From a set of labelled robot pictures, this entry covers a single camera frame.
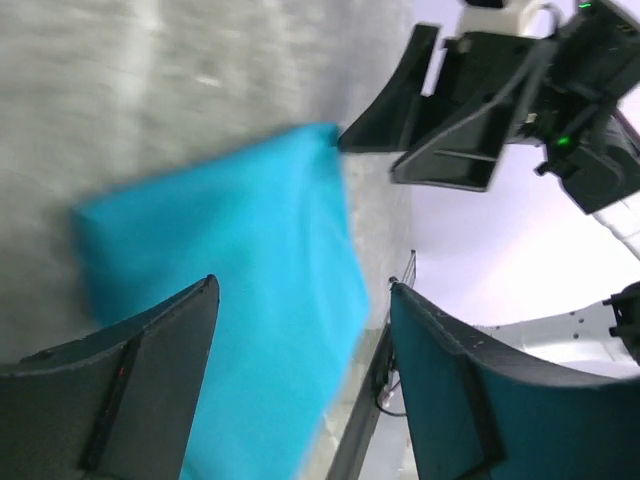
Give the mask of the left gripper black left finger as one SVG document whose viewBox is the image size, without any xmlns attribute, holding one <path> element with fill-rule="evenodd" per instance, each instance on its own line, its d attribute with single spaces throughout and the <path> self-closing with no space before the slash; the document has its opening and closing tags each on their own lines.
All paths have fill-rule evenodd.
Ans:
<svg viewBox="0 0 640 480">
<path fill-rule="evenodd" d="M 2 478 L 178 478 L 218 308 L 208 276 L 139 315 L 2 365 Z"/>
</svg>

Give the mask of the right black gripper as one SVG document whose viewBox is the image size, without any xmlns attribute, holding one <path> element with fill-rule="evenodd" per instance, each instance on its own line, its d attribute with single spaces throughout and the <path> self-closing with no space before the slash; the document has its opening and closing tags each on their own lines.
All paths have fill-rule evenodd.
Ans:
<svg viewBox="0 0 640 480">
<path fill-rule="evenodd" d="M 390 79 L 342 133 L 346 153 L 408 149 L 438 25 L 414 26 Z M 449 51 L 435 95 L 445 121 L 421 134 L 390 170 L 397 184 L 488 190 L 509 144 L 539 147 L 540 176 L 554 176 L 585 213 L 639 190 L 639 137 L 619 101 L 639 82 L 639 23 L 610 1 L 588 1 L 561 24 L 561 42 L 520 54 L 503 37 L 471 33 L 468 53 Z"/>
</svg>

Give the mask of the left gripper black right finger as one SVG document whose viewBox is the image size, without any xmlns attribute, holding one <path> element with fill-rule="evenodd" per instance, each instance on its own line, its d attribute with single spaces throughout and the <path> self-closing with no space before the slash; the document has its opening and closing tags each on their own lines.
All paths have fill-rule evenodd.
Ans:
<svg viewBox="0 0 640 480">
<path fill-rule="evenodd" d="M 635 479 L 639 383 L 560 366 L 405 284 L 391 331 L 422 479 Z"/>
</svg>

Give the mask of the teal t-shirt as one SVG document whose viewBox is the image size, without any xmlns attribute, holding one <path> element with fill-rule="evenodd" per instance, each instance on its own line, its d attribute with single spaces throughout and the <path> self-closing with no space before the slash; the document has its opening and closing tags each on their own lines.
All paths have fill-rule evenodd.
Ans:
<svg viewBox="0 0 640 480">
<path fill-rule="evenodd" d="M 220 306 L 181 475 L 293 479 L 369 316 L 338 128 L 316 123 L 78 206 L 94 317 L 214 275 Z"/>
</svg>

